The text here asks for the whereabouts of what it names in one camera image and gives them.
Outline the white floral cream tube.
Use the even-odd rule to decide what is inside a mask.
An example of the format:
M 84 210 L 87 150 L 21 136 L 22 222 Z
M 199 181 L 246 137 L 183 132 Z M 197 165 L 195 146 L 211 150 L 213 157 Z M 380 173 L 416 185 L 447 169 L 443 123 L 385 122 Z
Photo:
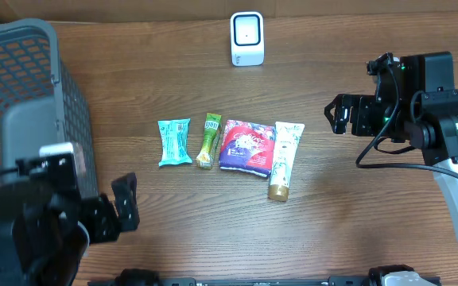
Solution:
M 276 140 L 270 173 L 268 198 L 286 202 L 297 147 L 305 129 L 303 123 L 275 122 Z

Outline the light green wipes pack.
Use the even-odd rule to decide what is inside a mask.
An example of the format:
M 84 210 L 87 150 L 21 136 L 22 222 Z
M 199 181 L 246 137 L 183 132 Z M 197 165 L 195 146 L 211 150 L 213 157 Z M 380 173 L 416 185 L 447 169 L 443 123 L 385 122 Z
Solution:
M 191 119 L 174 119 L 158 121 L 161 135 L 162 156 L 158 165 L 191 164 L 188 155 L 188 128 Z

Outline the green yellow juice carton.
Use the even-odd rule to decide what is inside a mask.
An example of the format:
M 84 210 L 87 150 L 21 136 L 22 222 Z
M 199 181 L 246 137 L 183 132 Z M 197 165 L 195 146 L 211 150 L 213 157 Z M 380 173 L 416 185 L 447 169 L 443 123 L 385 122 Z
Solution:
M 204 123 L 204 139 L 200 153 L 196 157 L 196 165 L 199 168 L 212 169 L 215 161 L 215 151 L 221 134 L 220 114 L 207 113 Z

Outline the purple red tissue pack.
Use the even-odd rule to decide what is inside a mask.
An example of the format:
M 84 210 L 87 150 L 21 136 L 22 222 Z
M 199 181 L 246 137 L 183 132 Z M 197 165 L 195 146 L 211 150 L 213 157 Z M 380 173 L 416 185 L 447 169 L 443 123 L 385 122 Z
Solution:
M 276 129 L 274 126 L 228 119 L 223 132 L 219 166 L 267 178 L 271 173 Z

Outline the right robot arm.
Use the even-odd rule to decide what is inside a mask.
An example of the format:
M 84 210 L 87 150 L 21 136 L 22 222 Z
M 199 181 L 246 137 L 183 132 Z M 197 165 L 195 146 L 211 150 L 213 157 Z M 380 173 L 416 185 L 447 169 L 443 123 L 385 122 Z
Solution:
M 339 94 L 324 108 L 332 132 L 370 137 L 358 168 L 404 168 L 433 173 L 447 204 L 458 242 L 458 89 L 450 52 L 397 58 L 387 52 L 367 62 L 376 83 L 373 95 Z M 423 164 L 363 163 L 386 139 L 406 143 L 400 153 L 419 150 Z

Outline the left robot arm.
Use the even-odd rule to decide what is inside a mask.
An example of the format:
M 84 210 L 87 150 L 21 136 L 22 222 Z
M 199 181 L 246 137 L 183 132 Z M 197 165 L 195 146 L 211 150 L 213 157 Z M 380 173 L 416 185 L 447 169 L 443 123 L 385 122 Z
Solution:
M 71 154 L 17 160 L 19 180 L 0 187 L 0 285 L 70 285 L 93 244 L 115 242 L 140 223 L 137 177 L 83 198 Z

